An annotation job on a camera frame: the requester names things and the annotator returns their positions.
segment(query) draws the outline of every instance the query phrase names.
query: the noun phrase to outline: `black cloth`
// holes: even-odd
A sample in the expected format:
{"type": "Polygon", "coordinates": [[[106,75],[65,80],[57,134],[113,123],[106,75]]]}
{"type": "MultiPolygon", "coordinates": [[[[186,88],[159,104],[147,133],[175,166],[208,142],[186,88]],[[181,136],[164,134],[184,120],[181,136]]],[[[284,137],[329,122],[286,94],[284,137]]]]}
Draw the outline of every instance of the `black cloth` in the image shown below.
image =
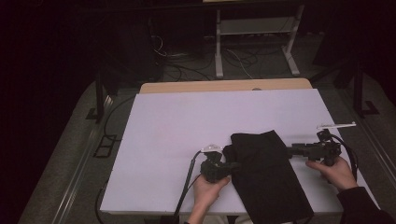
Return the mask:
{"type": "Polygon", "coordinates": [[[275,131],[235,133],[231,140],[223,154],[227,162],[241,163],[232,181],[253,223],[283,223],[314,215],[275,131]]]}
{"type": "Polygon", "coordinates": [[[394,224],[395,220],[378,209],[363,187],[340,192],[338,200],[343,205],[347,224],[394,224]]]}

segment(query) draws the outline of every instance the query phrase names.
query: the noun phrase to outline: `hand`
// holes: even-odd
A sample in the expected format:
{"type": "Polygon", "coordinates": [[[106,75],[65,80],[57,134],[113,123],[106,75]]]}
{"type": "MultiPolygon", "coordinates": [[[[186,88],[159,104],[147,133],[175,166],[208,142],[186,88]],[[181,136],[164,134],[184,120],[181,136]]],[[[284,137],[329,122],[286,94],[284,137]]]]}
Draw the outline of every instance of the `hand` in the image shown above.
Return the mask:
{"type": "Polygon", "coordinates": [[[358,186],[347,161],[341,157],[335,158],[333,166],[326,166],[315,161],[307,161],[305,164],[314,170],[320,171],[339,191],[358,186]]]}
{"type": "Polygon", "coordinates": [[[217,183],[209,183],[203,175],[198,176],[194,183],[194,207],[188,219],[190,224],[202,223],[209,207],[219,197],[221,189],[230,182],[224,177],[217,183]]]}

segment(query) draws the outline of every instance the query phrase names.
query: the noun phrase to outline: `gray floor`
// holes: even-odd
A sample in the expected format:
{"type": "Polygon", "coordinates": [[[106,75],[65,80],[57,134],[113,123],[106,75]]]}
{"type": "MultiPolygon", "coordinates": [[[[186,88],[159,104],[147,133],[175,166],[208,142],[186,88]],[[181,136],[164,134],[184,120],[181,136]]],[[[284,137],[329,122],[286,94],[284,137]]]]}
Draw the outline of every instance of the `gray floor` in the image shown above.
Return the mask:
{"type": "MultiPolygon", "coordinates": [[[[299,36],[292,54],[301,71],[301,77],[312,77],[324,68],[312,64],[321,35],[299,36]]],[[[224,39],[224,79],[289,78],[293,77],[280,51],[287,41],[285,36],[240,36],[224,39]]],[[[215,74],[214,46],[202,49],[205,57],[183,56],[167,60],[163,81],[213,79],[215,74]]],[[[174,50],[168,55],[184,53],[174,50]]],[[[386,98],[379,85],[364,77],[364,100],[372,101],[379,115],[359,118],[352,109],[353,86],[337,90],[332,81],[336,72],[313,83],[328,107],[335,123],[355,120],[357,128],[340,131],[343,139],[360,159],[360,169],[381,208],[396,218],[396,108],[386,98]]],[[[87,120],[88,111],[95,107],[92,84],[81,96],[73,116],[42,175],[35,192],[23,213],[20,223],[100,223],[95,215],[95,200],[109,178],[119,143],[107,159],[93,158],[99,141],[106,133],[121,139],[123,128],[138,90],[122,89],[118,96],[108,98],[106,115],[96,124],[87,120]]],[[[104,223],[156,223],[158,217],[112,216],[100,213],[104,223]]],[[[337,223],[338,215],[316,216],[310,223],[337,223]]]]}

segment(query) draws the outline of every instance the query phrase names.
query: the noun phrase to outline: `dark background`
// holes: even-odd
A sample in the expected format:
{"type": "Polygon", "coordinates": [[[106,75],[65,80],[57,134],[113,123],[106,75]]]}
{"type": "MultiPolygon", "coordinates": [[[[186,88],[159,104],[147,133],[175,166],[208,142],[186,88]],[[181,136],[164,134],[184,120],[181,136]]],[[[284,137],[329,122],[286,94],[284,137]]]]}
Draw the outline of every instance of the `dark background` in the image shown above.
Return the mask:
{"type": "MultiPolygon", "coordinates": [[[[140,85],[159,77],[160,68],[149,49],[152,46],[145,18],[76,13],[76,5],[95,8],[108,7],[107,4],[123,6],[125,2],[18,0],[0,4],[4,143],[0,148],[0,223],[18,222],[79,96],[99,70],[105,71],[106,88],[112,92],[117,91],[120,82],[140,85]],[[111,31],[109,36],[101,35],[106,31],[111,31]],[[124,38],[134,32],[139,34],[133,35],[137,44],[124,38]],[[101,47],[104,43],[110,56],[101,47]],[[148,69],[154,75],[142,76],[148,69]]],[[[390,0],[307,5],[299,33],[325,31],[316,63],[328,66],[351,52],[356,54],[395,103],[394,9],[390,0]]],[[[158,23],[154,20],[154,34],[176,41],[181,30],[185,32],[181,40],[189,43],[196,41],[197,36],[214,32],[205,26],[213,12],[206,14],[204,20],[192,14],[190,21],[195,25],[188,29],[181,27],[191,22],[178,20],[180,14],[172,15],[167,20],[157,17],[161,18],[158,23]]]]}

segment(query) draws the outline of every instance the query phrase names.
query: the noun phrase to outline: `white tabletop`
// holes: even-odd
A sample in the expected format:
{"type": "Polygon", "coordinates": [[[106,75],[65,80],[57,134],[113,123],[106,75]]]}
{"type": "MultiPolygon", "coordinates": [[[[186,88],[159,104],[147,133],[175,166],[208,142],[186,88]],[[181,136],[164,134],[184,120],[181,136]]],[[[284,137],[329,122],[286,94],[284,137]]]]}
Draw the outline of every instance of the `white tabletop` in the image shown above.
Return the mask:
{"type": "MultiPolygon", "coordinates": [[[[272,130],[286,146],[315,143],[317,126],[332,123],[315,89],[138,94],[100,210],[111,214],[173,214],[191,159],[202,147],[230,145],[233,133],[272,130]]],[[[340,136],[335,129],[331,132],[340,136]]],[[[344,149],[341,156],[347,159],[344,149]]],[[[204,160],[203,154],[197,158],[192,176],[199,174],[204,160]]],[[[307,168],[306,160],[294,157],[290,163],[314,212],[341,212],[336,189],[317,171],[307,168]]],[[[359,184],[367,187],[361,173],[358,175],[359,184]]],[[[189,213],[192,205],[191,189],[180,213],[189,213]]],[[[245,213],[229,184],[208,214],[245,213]]]]}

